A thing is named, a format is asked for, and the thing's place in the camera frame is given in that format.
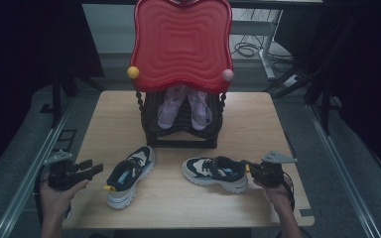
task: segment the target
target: human arm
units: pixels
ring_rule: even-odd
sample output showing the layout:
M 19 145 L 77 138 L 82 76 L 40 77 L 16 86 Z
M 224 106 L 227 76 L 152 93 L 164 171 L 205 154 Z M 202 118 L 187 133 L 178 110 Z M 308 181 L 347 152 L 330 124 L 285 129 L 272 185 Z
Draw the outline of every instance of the human arm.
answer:
M 289 199 L 289 193 L 283 185 L 270 188 L 258 180 L 254 180 L 257 185 L 262 186 L 265 189 L 270 201 L 274 205 L 274 210 L 277 212 L 280 218 L 281 237 L 282 238 L 301 238 L 302 232 L 294 216 L 293 209 Z M 292 187 L 292 182 L 288 177 L 285 177 L 285 182 L 289 187 Z
M 66 191 L 59 191 L 49 187 L 45 181 L 40 188 L 43 209 L 42 238 L 62 237 L 64 214 L 69 209 L 70 201 L 75 194 L 88 185 L 88 180 L 83 180 Z

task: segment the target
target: sneaker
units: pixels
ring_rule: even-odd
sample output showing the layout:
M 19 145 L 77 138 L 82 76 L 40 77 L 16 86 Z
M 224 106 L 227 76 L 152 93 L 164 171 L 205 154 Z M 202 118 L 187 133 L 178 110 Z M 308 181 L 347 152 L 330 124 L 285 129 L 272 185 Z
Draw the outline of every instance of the sneaker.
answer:
M 188 89 L 188 100 L 191 108 L 191 124 L 200 131 L 212 121 L 211 109 L 206 104 L 206 93 L 192 88 Z
M 170 87 L 165 95 L 163 105 L 159 107 L 159 126 L 163 129 L 169 129 L 175 123 L 179 108 L 187 97 L 187 88 L 185 86 Z
M 184 162 L 185 178 L 198 185 L 215 183 L 231 192 L 239 193 L 247 187 L 247 176 L 243 163 L 225 157 L 191 158 Z
M 107 204 L 121 209 L 129 205 L 135 197 L 138 181 L 144 179 L 154 168 L 156 156 L 151 147 L 141 147 L 128 159 L 120 162 L 113 170 L 107 185 Z

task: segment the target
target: pink ball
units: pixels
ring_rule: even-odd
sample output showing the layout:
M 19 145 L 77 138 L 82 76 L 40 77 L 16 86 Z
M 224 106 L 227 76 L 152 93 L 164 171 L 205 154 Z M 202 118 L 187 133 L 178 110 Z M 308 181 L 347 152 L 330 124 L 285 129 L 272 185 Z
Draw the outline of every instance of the pink ball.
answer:
M 233 80 L 233 77 L 234 77 L 234 72 L 233 72 L 233 70 L 231 70 L 231 69 L 225 69 L 225 70 L 222 72 L 222 77 L 223 77 L 224 80 L 226 80 L 226 81 L 231 81 L 231 80 Z

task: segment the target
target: white wall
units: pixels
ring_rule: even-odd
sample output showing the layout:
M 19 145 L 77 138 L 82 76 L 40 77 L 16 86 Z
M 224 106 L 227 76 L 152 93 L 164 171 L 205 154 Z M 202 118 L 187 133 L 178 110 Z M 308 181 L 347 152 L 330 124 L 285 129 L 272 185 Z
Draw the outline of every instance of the white wall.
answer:
M 82 4 L 100 54 L 132 53 L 135 43 L 134 7 Z

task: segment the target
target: wooden tabletop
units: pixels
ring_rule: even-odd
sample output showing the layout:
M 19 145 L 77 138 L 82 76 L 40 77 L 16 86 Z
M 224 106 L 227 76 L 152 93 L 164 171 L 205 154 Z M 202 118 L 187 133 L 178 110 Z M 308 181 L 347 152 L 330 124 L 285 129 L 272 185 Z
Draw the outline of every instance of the wooden tabletop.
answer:
M 271 150 L 290 156 L 271 97 L 260 92 L 227 92 L 224 121 L 216 149 L 155 148 L 156 166 L 137 184 L 132 203 L 122 210 L 107 205 L 103 189 L 113 168 L 136 149 L 146 145 L 140 111 L 133 91 L 101 93 L 77 162 L 93 159 L 104 171 L 80 191 L 71 203 L 64 228 L 236 228 L 278 225 L 278 216 L 263 189 L 253 183 L 234 194 L 219 184 L 199 186 L 182 173 L 182 163 L 192 157 L 225 156 L 235 161 L 261 162 Z M 299 225 L 313 225 L 311 209 L 294 164 L 283 169 L 294 181 Z

